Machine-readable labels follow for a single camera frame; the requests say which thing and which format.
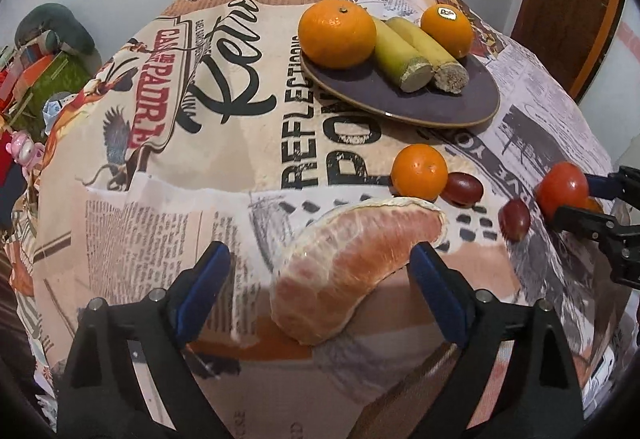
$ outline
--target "wooden door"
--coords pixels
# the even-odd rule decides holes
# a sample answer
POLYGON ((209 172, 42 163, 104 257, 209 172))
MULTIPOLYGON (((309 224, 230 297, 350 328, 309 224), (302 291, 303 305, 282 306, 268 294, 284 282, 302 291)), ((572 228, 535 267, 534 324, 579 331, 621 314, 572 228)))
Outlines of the wooden door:
POLYGON ((604 58, 624 0, 523 0, 511 35, 574 99, 604 58))

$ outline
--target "red tomato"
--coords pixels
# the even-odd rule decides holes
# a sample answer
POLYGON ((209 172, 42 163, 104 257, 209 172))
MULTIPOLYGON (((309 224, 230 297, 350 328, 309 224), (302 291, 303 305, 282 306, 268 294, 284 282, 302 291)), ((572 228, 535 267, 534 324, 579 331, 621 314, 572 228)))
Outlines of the red tomato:
POLYGON ((575 164, 557 163, 536 188, 536 201, 546 220, 550 221, 558 206, 585 208, 589 197, 587 177, 575 164))

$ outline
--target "bird illustration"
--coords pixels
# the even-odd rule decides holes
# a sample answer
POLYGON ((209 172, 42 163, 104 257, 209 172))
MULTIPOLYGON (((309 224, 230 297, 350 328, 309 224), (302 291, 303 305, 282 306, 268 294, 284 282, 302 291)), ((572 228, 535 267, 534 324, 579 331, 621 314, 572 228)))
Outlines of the bird illustration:
POLYGON ((107 168, 113 177, 107 183, 107 189, 111 191, 122 191, 127 184, 127 163, 125 153, 127 151, 127 143, 129 142, 129 134, 131 132, 131 123, 125 121, 122 108, 112 107, 105 114, 105 120, 102 124, 104 145, 107 150, 107 164, 98 168, 94 178, 82 184, 91 186, 97 181, 100 172, 107 168))

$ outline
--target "dark round plate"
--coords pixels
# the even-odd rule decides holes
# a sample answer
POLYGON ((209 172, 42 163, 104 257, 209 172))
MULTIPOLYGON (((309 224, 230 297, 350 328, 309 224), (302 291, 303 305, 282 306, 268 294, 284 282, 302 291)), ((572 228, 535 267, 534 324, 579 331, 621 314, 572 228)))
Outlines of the dark round plate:
POLYGON ((318 67, 304 54, 301 61, 312 80, 340 99, 367 112, 411 124, 433 128, 473 126, 490 120, 500 106, 498 86, 474 56, 461 61, 469 73, 469 84, 459 95, 432 85, 406 94, 386 80, 373 58, 347 70, 318 67))

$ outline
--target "orange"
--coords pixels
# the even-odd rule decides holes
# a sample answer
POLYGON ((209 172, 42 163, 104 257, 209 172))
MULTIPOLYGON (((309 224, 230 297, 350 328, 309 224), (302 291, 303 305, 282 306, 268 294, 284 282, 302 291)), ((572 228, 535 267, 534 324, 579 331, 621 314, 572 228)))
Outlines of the orange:
POLYGON ((376 25, 357 4, 321 0, 300 18, 298 39, 313 63, 328 69, 348 69, 371 56, 376 47, 376 25))
POLYGON ((456 59, 471 52, 474 29, 460 9, 446 4, 432 5, 422 13, 420 28, 456 59))
POLYGON ((604 213, 604 210, 602 209, 600 203, 597 202, 597 200, 593 197, 587 197, 587 202, 585 202, 584 204, 584 209, 589 210, 590 212, 604 213))
POLYGON ((447 178, 447 162, 428 144, 403 148, 391 168, 394 188, 404 197, 435 200, 447 185, 447 178))

